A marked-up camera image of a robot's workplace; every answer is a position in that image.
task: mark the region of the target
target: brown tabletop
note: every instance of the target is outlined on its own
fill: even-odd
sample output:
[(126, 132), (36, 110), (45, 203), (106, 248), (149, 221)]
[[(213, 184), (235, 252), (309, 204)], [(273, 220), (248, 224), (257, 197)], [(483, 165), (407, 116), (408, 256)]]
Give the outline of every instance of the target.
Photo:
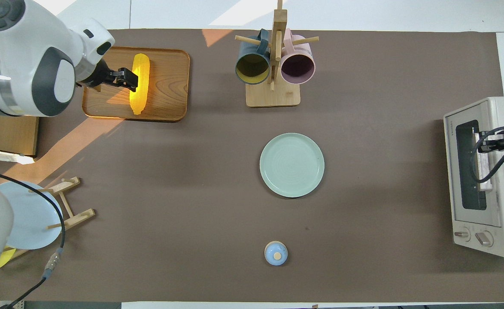
[[(36, 164), (0, 162), (43, 186), (79, 176), (69, 203), (97, 210), (67, 232), (60, 266), (29, 300), (504, 301), (504, 258), (452, 243), (441, 120), (502, 95), (494, 33), (296, 31), (321, 37), (315, 76), (299, 106), (263, 109), (246, 107), (234, 74), (233, 36), (252, 31), (210, 47), (201, 30), (112, 33), (191, 55), (188, 113), (91, 119), (78, 90), (41, 119)], [(258, 168), (286, 132), (311, 137), (326, 162), (296, 199), (271, 192)], [(288, 247), (282, 267), (264, 260), (272, 240)], [(1, 268), (0, 299), (34, 285), (56, 246)]]

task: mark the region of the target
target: mug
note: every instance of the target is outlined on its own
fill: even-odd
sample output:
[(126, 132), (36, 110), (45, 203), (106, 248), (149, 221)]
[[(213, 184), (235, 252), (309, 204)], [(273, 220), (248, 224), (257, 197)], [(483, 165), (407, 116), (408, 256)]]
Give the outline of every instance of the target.
[(301, 35), (292, 35), (290, 29), (285, 31), (281, 52), (281, 76), (290, 84), (303, 84), (315, 74), (315, 61), (309, 43), (292, 45), (292, 41), (304, 39)]
[(270, 50), (267, 47), (269, 32), (266, 29), (260, 30), (257, 37), (251, 36), (251, 39), (258, 39), (260, 45), (241, 42), (239, 57), (235, 65), (237, 77), (245, 84), (260, 84), (267, 79), (270, 71)]

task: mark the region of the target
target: white microwave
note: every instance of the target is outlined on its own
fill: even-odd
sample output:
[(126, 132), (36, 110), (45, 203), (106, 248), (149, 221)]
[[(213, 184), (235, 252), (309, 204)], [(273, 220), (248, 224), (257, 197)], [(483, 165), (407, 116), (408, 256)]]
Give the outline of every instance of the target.
[[(504, 257), (504, 164), (483, 184), (471, 176), (472, 149), (479, 132), (502, 126), (504, 97), (485, 98), (444, 117), (454, 243)], [(490, 169), (503, 154), (476, 156)]]

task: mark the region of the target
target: mug handle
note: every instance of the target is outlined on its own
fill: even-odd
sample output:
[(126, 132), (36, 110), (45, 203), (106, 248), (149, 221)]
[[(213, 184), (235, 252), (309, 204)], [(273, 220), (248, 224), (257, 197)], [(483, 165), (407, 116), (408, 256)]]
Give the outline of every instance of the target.
[(269, 36), (269, 32), (266, 29), (261, 29), (258, 34), (258, 41), (260, 41), (260, 45), (258, 45), (258, 49), (256, 50), (258, 54), (263, 55), (267, 49), (267, 45), (269, 41), (267, 37)]
[(283, 39), (283, 43), (285, 43), (287, 53), (291, 54), (295, 52), (294, 45), (292, 44), (292, 32), (290, 31), (290, 28), (285, 30), (285, 39)]

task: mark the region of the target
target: gray joint cap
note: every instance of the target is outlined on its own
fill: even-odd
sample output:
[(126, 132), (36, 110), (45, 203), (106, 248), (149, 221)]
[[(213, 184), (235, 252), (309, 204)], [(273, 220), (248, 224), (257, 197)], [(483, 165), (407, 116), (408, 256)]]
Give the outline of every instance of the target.
[(0, 0), (0, 31), (13, 27), (24, 13), (24, 0)]

